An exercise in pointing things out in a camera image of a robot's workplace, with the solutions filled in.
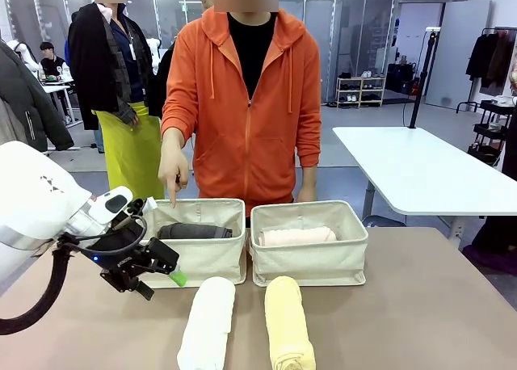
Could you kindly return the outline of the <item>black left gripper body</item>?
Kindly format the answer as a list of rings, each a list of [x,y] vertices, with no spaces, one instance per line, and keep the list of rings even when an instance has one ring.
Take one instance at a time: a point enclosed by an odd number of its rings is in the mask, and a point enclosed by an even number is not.
[[[128,253],[100,259],[99,266],[102,268],[100,276],[117,292],[121,292],[124,282],[133,278],[139,279],[141,274],[149,272],[151,263],[152,260],[146,255],[146,247],[138,246]]]

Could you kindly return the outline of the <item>person's right hand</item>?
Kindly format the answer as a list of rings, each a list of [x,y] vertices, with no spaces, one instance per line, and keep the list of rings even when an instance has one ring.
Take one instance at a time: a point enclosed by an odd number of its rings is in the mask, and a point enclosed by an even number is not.
[[[176,205],[177,194],[187,187],[189,180],[189,162],[183,153],[184,146],[183,134],[177,128],[168,128],[163,133],[158,177],[173,207]]]

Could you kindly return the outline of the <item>person's left hand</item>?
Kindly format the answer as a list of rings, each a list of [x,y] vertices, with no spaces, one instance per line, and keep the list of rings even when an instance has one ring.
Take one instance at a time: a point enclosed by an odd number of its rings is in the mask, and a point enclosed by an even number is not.
[[[296,202],[308,203],[317,200],[317,187],[315,184],[302,184],[298,191]]]

